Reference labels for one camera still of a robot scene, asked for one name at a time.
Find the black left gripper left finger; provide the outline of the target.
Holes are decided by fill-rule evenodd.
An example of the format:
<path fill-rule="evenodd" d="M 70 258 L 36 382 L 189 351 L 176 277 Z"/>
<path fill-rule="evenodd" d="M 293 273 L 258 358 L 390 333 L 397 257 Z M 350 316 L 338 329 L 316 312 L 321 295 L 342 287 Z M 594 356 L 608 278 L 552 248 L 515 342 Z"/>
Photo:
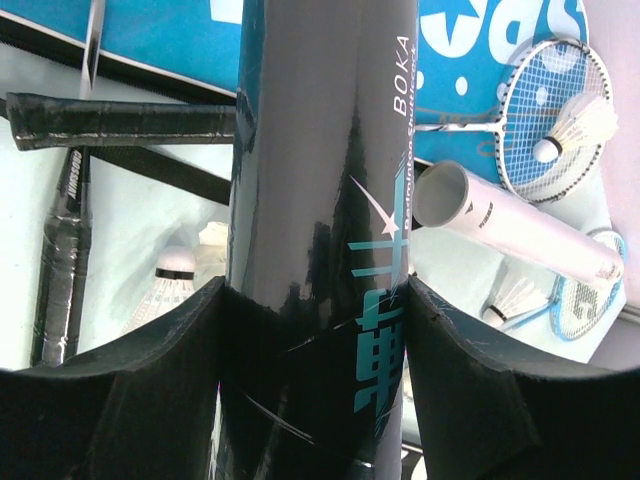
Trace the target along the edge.
<path fill-rule="evenodd" d="M 3 371 L 2 478 L 207 478 L 223 292 L 215 278 L 58 367 Z"/>

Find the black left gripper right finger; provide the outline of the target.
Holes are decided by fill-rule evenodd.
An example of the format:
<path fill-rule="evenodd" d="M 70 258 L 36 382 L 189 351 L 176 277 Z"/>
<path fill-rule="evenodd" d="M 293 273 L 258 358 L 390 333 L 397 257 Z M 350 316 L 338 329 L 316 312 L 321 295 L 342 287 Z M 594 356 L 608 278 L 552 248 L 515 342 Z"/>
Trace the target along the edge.
<path fill-rule="evenodd" d="M 409 280 L 405 337 L 432 479 L 635 479 L 639 373 L 522 343 Z"/>

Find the feather shuttlecock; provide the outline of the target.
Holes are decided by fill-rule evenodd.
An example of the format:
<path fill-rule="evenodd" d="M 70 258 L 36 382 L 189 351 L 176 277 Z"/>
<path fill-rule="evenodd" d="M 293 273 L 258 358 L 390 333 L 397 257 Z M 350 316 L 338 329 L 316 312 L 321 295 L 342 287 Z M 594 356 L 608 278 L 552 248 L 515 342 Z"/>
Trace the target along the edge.
<path fill-rule="evenodd" d="M 196 259 L 195 282 L 204 285 L 226 273 L 228 225 L 212 221 L 199 232 L 199 244 L 194 248 Z"/>

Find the black shuttlecock tube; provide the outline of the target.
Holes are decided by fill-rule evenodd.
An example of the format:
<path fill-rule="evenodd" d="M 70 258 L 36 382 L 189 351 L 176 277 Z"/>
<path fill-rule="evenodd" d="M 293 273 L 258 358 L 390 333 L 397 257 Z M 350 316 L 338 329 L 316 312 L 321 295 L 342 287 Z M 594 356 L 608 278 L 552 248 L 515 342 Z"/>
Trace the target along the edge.
<path fill-rule="evenodd" d="M 349 128 L 235 142 L 218 479 L 397 479 L 413 180 Z"/>

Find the plastic shuttlecock front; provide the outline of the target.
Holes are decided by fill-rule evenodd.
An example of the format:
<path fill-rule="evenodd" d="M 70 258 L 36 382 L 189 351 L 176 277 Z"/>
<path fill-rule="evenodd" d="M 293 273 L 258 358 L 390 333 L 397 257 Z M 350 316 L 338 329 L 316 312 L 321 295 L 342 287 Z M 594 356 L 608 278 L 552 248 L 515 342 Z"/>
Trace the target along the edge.
<path fill-rule="evenodd" d="M 125 335 L 182 304 L 194 293 L 196 260 L 183 246 L 168 246 L 158 257 L 153 282 L 121 330 Z"/>

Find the blue racket far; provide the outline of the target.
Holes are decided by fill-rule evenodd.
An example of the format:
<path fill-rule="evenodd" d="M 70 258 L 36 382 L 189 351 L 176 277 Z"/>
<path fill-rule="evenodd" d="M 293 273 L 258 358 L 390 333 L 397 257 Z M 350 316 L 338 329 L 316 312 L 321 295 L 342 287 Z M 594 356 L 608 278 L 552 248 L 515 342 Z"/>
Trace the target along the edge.
<path fill-rule="evenodd" d="M 552 333 L 557 338 L 565 342 L 575 341 L 602 319 L 615 300 L 622 282 L 622 277 L 619 277 L 609 287 L 595 288 L 558 276 L 551 300 L 546 306 L 507 321 L 499 330 L 515 330 L 547 315 Z"/>

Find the white racket black grip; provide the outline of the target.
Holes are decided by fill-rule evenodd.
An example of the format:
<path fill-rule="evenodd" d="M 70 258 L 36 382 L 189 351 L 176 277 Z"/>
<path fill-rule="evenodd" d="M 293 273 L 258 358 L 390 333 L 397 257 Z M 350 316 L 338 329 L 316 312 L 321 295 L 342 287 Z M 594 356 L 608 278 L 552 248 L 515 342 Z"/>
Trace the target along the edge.
<path fill-rule="evenodd" d="M 30 365 L 57 366 L 78 349 L 92 242 L 91 155 L 67 150 L 43 227 Z"/>

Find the white shuttlecock tube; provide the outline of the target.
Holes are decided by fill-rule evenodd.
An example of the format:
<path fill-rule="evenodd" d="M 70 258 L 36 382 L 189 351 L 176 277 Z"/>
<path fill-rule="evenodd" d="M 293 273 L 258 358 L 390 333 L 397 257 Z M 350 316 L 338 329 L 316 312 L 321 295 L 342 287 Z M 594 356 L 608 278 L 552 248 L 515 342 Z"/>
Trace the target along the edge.
<path fill-rule="evenodd" d="M 453 161 L 415 181 L 413 215 L 424 227 L 464 236 L 593 288 L 622 279 L 615 249 L 537 209 Z"/>

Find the white racket on blue bag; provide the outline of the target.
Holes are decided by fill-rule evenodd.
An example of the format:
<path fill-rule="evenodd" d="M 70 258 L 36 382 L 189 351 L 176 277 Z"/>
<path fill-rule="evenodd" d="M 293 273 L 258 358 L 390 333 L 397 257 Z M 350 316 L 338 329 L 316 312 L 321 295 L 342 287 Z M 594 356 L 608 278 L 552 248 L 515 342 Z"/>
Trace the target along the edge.
<path fill-rule="evenodd" d="M 544 40 L 517 58 L 494 119 L 418 124 L 414 130 L 492 134 L 504 187 L 532 204 L 555 202 L 572 193 L 594 170 L 608 142 L 563 153 L 550 163 L 534 159 L 534 146 L 551 130 L 561 108 L 582 92 L 597 93 L 614 105 L 611 78 L 601 57 L 577 39 Z"/>

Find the blue racket cover bag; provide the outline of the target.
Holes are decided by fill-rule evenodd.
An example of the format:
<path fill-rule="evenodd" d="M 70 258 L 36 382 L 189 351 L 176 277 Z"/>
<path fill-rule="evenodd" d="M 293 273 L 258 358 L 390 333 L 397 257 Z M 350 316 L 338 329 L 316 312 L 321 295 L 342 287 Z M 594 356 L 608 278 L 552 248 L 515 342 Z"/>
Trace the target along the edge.
<path fill-rule="evenodd" d="M 262 1 L 246 15 L 234 106 L 71 100 L 9 93 L 22 151 L 295 143 L 317 153 L 349 128 L 401 148 L 415 182 L 416 8 L 409 1 Z"/>

